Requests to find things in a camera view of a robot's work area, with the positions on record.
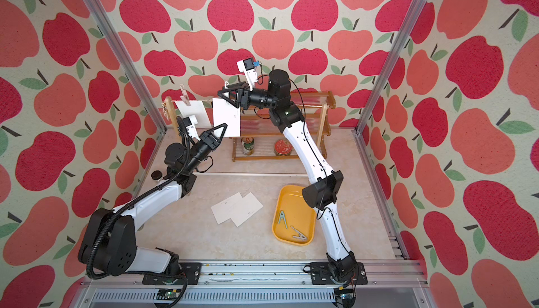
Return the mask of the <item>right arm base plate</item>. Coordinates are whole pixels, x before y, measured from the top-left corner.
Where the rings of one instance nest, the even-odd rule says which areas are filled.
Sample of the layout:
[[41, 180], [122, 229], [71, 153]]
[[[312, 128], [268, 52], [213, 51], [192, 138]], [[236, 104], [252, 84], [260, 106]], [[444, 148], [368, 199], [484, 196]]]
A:
[[303, 267], [313, 285], [366, 285], [368, 279], [363, 263], [309, 263]]

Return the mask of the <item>pink clothespin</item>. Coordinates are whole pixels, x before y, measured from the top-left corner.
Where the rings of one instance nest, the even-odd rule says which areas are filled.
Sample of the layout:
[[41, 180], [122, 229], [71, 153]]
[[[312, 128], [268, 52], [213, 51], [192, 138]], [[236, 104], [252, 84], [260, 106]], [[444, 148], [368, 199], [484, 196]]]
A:
[[186, 105], [186, 106], [191, 106], [190, 104], [190, 99], [189, 99], [189, 96], [188, 96], [188, 92], [187, 90], [185, 89], [184, 85], [183, 84], [180, 84], [180, 90], [181, 90], [181, 100], [182, 102]]

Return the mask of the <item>aluminium frame post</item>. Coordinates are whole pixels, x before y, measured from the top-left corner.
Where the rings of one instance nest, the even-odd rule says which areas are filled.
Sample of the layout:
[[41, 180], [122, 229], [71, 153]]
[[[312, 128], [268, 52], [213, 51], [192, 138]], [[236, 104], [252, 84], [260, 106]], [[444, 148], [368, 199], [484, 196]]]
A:
[[157, 126], [160, 134], [165, 134], [167, 131], [167, 125], [165, 124], [161, 114], [158, 111], [157, 106], [148, 91], [142, 77], [138, 73], [127, 48], [124, 46], [121, 37], [119, 37], [115, 27], [108, 18], [104, 6], [100, 0], [83, 0], [88, 10], [91, 13], [96, 25], [102, 30], [105, 39], [108, 41], [112, 52], [117, 57], [120, 63], [120, 67], [124, 71], [124, 74], [130, 79], [136, 93], [142, 101], [145, 109], [152, 118], [152, 121]]
[[389, 82], [389, 76], [391, 75], [399, 57], [401, 51], [404, 49], [407, 42], [411, 41], [411, 31], [416, 25], [422, 9], [424, 8], [427, 0], [412, 0], [411, 5], [404, 17], [403, 23], [396, 34], [396, 37], [392, 43], [391, 49], [388, 53], [386, 61], [380, 71], [380, 75], [374, 82], [373, 89], [367, 100], [365, 108], [362, 110], [359, 123], [355, 128], [355, 134], [361, 135], [364, 127], [369, 121], [369, 117], [372, 116], [373, 109], [381, 95], [383, 87]]

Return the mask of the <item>round red tin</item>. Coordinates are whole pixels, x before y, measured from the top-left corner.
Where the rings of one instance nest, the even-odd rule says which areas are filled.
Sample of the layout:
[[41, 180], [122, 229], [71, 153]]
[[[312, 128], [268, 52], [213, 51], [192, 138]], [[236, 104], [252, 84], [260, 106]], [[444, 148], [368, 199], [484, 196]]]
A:
[[276, 156], [289, 156], [293, 150], [292, 144], [286, 138], [279, 139], [274, 144]]

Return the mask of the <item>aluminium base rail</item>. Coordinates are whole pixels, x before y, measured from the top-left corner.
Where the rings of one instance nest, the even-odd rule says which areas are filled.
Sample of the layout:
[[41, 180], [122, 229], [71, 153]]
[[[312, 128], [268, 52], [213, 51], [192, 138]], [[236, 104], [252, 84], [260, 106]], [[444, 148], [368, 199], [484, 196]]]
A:
[[435, 307], [421, 265], [367, 260], [347, 286], [319, 260], [182, 261], [180, 279], [83, 279], [66, 307]]

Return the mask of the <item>teal clothespin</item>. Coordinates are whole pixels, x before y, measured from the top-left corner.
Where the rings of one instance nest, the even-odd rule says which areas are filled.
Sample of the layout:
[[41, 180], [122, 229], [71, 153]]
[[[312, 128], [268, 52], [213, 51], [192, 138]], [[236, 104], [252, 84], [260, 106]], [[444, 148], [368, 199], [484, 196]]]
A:
[[286, 222], [286, 215], [285, 215], [284, 211], [279, 211], [277, 224], [278, 225], [279, 224], [284, 224], [285, 228], [288, 227], [287, 222]]

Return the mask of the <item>yellow plastic tray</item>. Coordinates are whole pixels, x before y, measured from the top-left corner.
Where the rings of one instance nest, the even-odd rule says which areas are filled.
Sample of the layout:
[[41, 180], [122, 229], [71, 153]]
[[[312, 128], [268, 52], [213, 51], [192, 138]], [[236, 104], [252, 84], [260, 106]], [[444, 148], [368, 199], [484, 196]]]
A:
[[[272, 224], [272, 233], [280, 242], [295, 246], [307, 246], [314, 238], [316, 211], [307, 205], [302, 191], [303, 187], [286, 185], [279, 193]], [[277, 224], [279, 211], [284, 211], [286, 215], [287, 228], [285, 228], [284, 224]], [[306, 242], [301, 242], [291, 237], [294, 234], [291, 229], [292, 225], [307, 236], [308, 240]]]

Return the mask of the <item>white postcard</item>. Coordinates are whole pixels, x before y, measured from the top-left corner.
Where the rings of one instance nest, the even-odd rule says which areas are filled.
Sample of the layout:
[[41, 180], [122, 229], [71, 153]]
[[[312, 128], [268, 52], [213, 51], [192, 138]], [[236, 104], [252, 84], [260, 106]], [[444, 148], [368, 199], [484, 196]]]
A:
[[262, 203], [255, 197], [253, 193], [241, 198], [231, 210], [230, 218], [233, 223], [239, 227], [246, 222], [255, 213], [261, 210]]
[[202, 101], [191, 100], [189, 105], [187, 105], [182, 100], [175, 100], [174, 103], [178, 107], [180, 116], [184, 118], [194, 117], [196, 119], [195, 127], [196, 128], [210, 128], [211, 122], [209, 116], [206, 112], [206, 108], [203, 105]]
[[211, 207], [212, 214], [218, 225], [230, 219], [230, 211], [242, 199], [241, 194], [236, 193]]
[[226, 100], [221, 98], [213, 98], [213, 123], [214, 127], [218, 127], [221, 124], [227, 124], [226, 130], [219, 128], [214, 131], [217, 137], [224, 134], [224, 137], [240, 137], [240, 109], [234, 107]]

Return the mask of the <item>right aluminium frame post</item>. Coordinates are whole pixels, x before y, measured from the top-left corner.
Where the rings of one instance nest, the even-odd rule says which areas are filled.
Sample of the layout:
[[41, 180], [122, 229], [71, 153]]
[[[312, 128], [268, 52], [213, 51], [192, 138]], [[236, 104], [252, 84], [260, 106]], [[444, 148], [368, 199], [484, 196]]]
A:
[[427, 0], [412, 0], [411, 5], [404, 17], [403, 23], [396, 34], [396, 37], [392, 43], [391, 49], [388, 53], [386, 61], [380, 71], [380, 75], [374, 82], [373, 89], [367, 100], [365, 108], [362, 110], [359, 123], [355, 128], [355, 134], [361, 135], [364, 127], [369, 121], [369, 117], [372, 116], [373, 109], [381, 95], [383, 87], [389, 82], [389, 76], [391, 75], [399, 57], [401, 51], [404, 49], [407, 42], [411, 41], [411, 31], [416, 25], [422, 9], [424, 8]]

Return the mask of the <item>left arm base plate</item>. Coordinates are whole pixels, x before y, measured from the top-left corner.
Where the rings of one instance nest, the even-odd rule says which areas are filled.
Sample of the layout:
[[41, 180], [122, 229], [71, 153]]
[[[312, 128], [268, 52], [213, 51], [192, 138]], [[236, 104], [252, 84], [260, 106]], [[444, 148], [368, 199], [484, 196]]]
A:
[[197, 285], [201, 273], [202, 263], [177, 263], [165, 273], [144, 274], [142, 283], [144, 285]]

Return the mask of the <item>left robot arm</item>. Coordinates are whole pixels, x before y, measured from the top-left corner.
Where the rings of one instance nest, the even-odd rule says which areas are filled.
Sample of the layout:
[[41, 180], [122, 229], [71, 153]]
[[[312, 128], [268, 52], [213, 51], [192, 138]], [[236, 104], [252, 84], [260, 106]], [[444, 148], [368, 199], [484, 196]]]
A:
[[178, 118], [180, 142], [169, 145], [163, 181], [135, 199], [110, 210], [99, 208], [90, 217], [78, 260], [92, 280], [122, 274], [179, 279], [183, 276], [179, 257], [166, 249], [144, 249], [137, 245], [137, 231], [154, 215], [190, 193], [200, 163], [208, 159], [223, 141], [227, 124], [203, 131], [191, 131], [188, 118]]

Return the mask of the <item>grey clothespin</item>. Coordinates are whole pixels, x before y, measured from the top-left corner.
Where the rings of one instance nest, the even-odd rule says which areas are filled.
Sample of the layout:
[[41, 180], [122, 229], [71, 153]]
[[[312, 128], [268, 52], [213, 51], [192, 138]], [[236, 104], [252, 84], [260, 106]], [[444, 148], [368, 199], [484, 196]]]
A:
[[306, 242], [308, 240], [307, 236], [304, 235], [298, 229], [296, 229], [293, 225], [291, 226], [291, 229], [294, 232], [294, 234], [291, 236], [293, 239], [296, 239], [296, 240], [301, 241], [301, 242]]

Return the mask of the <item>left aluminium frame post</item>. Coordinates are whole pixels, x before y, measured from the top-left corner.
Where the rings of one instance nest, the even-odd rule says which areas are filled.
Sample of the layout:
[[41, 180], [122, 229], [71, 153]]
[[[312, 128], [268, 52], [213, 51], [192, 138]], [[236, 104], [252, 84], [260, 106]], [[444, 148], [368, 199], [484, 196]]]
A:
[[91, 13], [96, 25], [102, 30], [105, 39], [108, 41], [112, 52], [117, 57], [120, 63], [120, 67], [124, 71], [124, 74], [130, 79], [136, 93], [142, 101], [145, 109], [152, 118], [152, 121], [157, 126], [160, 134], [165, 134], [167, 131], [167, 125], [165, 124], [161, 114], [158, 111], [157, 106], [148, 91], [142, 77], [138, 73], [127, 48], [124, 46], [121, 37], [119, 37], [115, 27], [108, 18], [104, 6], [100, 0], [83, 0], [88, 10]]

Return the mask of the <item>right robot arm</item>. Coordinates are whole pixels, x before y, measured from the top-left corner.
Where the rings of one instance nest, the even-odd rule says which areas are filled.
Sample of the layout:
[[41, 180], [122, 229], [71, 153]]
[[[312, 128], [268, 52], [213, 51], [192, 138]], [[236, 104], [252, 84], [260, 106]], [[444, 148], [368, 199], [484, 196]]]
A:
[[292, 144], [307, 172], [310, 185], [302, 190], [302, 195], [306, 204], [317, 211], [331, 277], [338, 284], [347, 283], [359, 276], [359, 267], [338, 216], [337, 194], [344, 176], [327, 163], [311, 137], [303, 109], [292, 101], [293, 85], [286, 71], [273, 70], [266, 89], [251, 88], [245, 83], [233, 84], [219, 90], [218, 97], [237, 109], [248, 110], [253, 106], [269, 110], [271, 122]]

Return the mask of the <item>glass jar black lid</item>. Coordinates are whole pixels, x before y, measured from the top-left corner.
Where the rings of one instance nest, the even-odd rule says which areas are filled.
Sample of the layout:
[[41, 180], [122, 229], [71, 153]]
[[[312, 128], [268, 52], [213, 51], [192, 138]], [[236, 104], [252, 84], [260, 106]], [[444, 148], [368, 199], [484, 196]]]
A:
[[163, 176], [162, 172], [158, 170], [153, 171], [151, 174], [151, 177], [153, 180], [160, 180], [162, 176]]

